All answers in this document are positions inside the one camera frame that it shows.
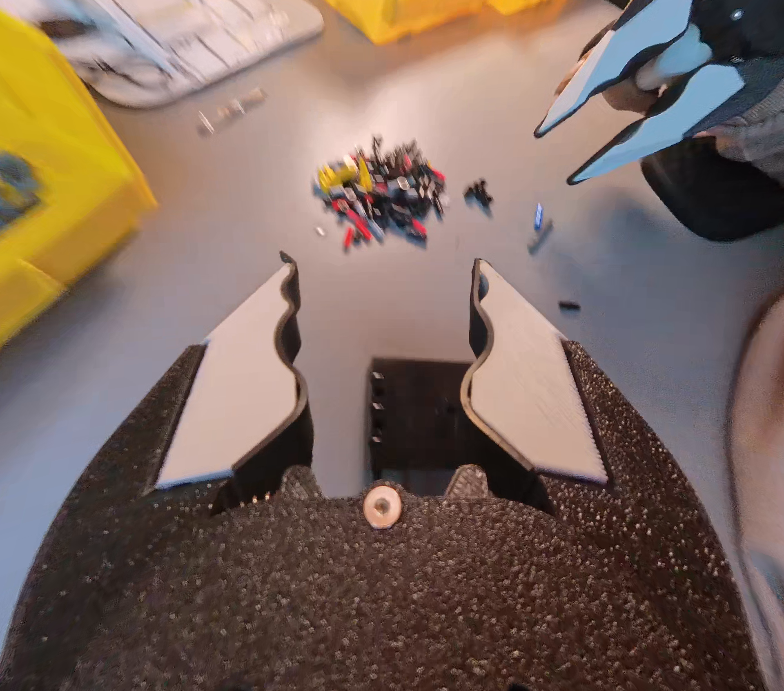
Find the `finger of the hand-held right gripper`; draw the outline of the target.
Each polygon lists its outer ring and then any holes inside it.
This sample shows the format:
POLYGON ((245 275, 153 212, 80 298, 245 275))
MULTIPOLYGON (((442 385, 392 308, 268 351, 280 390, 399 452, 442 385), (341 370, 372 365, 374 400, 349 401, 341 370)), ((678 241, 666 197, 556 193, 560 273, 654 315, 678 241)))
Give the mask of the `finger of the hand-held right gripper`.
POLYGON ((627 7, 587 54, 534 130, 541 138, 573 116, 593 96, 632 76, 687 30, 692 0, 650 0, 627 7))
POLYGON ((745 106, 745 87, 738 65, 710 64, 694 71, 583 163, 567 184, 602 176, 724 122, 745 106))

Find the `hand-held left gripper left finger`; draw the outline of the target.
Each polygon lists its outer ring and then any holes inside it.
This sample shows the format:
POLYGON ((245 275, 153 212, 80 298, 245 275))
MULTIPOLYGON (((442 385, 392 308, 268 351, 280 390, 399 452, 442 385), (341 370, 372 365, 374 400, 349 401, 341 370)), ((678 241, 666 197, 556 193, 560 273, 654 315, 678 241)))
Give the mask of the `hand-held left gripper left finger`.
POLYGON ((156 490, 223 481, 222 496, 267 496, 289 468, 311 466, 314 425, 296 368, 299 269, 287 253, 280 259, 280 268, 197 346, 156 490))

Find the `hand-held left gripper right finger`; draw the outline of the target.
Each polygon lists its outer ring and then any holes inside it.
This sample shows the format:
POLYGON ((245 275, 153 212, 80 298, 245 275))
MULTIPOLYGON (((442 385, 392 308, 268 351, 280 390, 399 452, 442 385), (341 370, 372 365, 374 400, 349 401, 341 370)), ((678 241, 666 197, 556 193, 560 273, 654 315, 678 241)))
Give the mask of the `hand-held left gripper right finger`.
POLYGON ((568 339, 485 259, 469 295, 474 362, 460 385, 466 416, 536 474, 608 486, 608 467, 569 361, 568 339))

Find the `black perforated building block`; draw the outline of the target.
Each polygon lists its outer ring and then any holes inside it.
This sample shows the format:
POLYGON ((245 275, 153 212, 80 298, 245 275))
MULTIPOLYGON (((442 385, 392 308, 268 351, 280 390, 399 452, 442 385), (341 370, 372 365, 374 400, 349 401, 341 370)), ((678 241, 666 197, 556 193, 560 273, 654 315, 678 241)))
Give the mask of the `black perforated building block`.
POLYGON ((489 440, 460 397, 467 362, 376 357, 367 375, 367 445, 374 479, 384 471, 485 465, 489 440))

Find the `pile of small building pieces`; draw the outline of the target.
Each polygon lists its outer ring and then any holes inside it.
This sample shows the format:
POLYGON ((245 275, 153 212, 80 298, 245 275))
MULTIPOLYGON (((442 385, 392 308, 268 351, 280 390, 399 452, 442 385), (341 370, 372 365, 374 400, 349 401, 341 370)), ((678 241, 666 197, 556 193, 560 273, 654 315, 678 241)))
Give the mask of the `pile of small building pieces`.
POLYGON ((340 226, 341 250, 348 254, 388 232, 419 246, 428 242, 426 221, 441 220, 450 198, 445 175, 425 156, 417 140, 390 149, 372 137, 369 148, 323 163, 311 183, 313 194, 340 226))

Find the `person's right forearm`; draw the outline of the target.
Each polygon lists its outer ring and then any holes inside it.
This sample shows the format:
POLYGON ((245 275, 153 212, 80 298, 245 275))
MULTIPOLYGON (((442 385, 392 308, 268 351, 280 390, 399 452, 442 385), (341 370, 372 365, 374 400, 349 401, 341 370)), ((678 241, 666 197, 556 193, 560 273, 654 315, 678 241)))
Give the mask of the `person's right forearm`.
POLYGON ((750 163, 783 185, 783 102, 771 96, 744 114, 698 133, 711 137, 722 157, 750 163))

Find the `grey desk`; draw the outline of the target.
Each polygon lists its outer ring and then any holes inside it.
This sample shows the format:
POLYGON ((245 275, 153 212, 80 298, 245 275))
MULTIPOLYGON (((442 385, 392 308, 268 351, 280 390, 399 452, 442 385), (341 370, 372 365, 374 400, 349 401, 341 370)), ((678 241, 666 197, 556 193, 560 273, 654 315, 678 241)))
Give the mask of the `grey desk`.
POLYGON ((367 480, 364 376, 374 356, 468 360, 473 260, 483 257, 582 343, 672 450, 719 532, 728 524, 725 400, 746 324, 782 284, 782 233, 718 245, 678 223, 637 164, 566 177, 630 117, 593 99, 541 140, 580 49, 617 14, 567 0, 554 18, 486 10, 378 47, 326 6, 323 34, 167 109, 105 106, 158 200, 115 258, 2 350, 2 535, 38 545, 84 466, 190 343, 280 264, 300 269, 315 468, 330 496, 367 480), (212 136, 212 117, 267 99, 212 136), (393 235, 345 254, 313 194, 317 168, 380 135, 417 140, 450 202, 422 249, 393 235), (465 202, 487 180, 492 215, 465 202), (554 229, 528 253, 535 207, 554 229), (314 227, 322 226, 325 237, 314 227), (581 304, 561 312, 559 301, 581 304))

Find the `person's right hand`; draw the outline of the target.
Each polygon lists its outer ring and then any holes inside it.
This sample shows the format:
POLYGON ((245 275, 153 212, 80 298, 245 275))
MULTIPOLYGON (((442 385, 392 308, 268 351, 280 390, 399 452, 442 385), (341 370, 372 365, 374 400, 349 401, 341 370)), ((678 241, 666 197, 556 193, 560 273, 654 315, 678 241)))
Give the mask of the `person's right hand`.
POLYGON ((642 89, 634 78, 628 78, 607 88, 601 95, 613 110, 628 111, 647 117, 665 90, 666 86, 642 89))

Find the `person's beige hoodie torso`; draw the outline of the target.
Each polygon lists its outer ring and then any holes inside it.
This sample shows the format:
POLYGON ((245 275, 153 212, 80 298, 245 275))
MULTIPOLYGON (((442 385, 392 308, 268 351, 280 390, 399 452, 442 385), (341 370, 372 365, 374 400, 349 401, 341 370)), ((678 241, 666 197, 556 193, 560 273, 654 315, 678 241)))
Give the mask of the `person's beige hoodie torso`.
POLYGON ((728 412, 734 541, 768 689, 783 689, 783 297, 744 343, 728 412))

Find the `heap of black building pieces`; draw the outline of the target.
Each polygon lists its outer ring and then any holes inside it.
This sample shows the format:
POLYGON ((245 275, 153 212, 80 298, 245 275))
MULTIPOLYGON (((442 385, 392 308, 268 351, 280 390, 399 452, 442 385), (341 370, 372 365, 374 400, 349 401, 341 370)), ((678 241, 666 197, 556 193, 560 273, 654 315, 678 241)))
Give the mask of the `heap of black building pieces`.
POLYGON ((1 152, 1 230, 9 228, 39 204, 40 184, 22 157, 1 152))

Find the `clear-handled screwdriver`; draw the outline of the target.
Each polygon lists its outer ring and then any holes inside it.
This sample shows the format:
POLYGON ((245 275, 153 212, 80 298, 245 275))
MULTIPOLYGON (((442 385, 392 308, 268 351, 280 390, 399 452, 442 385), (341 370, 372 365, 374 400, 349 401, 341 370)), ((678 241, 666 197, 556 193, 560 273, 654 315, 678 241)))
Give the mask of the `clear-handled screwdriver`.
POLYGON ((201 136, 212 136, 230 127, 239 119, 246 117, 251 111, 260 108, 267 99, 266 92, 260 88, 251 89, 238 98, 233 98, 222 108, 216 109, 212 117, 204 112, 198 113, 197 133, 201 136))

